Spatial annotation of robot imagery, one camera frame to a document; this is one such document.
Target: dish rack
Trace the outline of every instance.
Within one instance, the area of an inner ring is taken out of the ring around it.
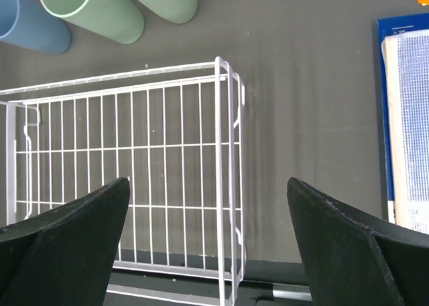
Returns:
[[[7,224],[125,176],[131,197],[114,268],[216,280],[219,295],[117,285],[108,292],[234,305],[246,264],[245,86],[228,62],[217,57],[0,95],[13,95],[0,102],[7,107]]]

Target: white wire rack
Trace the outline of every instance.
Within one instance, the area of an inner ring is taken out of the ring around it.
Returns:
[[[133,85],[137,78],[149,82]],[[218,57],[0,91],[11,94],[20,100],[0,102],[7,106],[8,224],[128,177],[130,205],[114,268],[216,279],[219,295],[115,285],[108,291],[234,305],[246,263],[245,87],[228,62]]]

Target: blue cup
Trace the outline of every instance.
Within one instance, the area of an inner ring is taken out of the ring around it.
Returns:
[[[60,54],[70,46],[71,35],[61,20],[32,0],[0,0],[0,41]]]

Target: black object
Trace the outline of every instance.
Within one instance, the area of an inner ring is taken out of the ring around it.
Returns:
[[[429,236],[291,178],[288,201],[315,305],[429,305]]]
[[[129,202],[126,178],[0,229],[0,305],[102,305]]]

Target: gray table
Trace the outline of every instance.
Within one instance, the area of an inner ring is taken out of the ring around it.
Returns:
[[[385,213],[375,22],[425,12],[415,0],[200,0],[196,17],[179,26],[143,12],[144,35],[130,46],[74,26],[61,56],[0,45],[0,88],[220,55],[247,85],[251,259],[300,261],[286,200],[291,176]]]

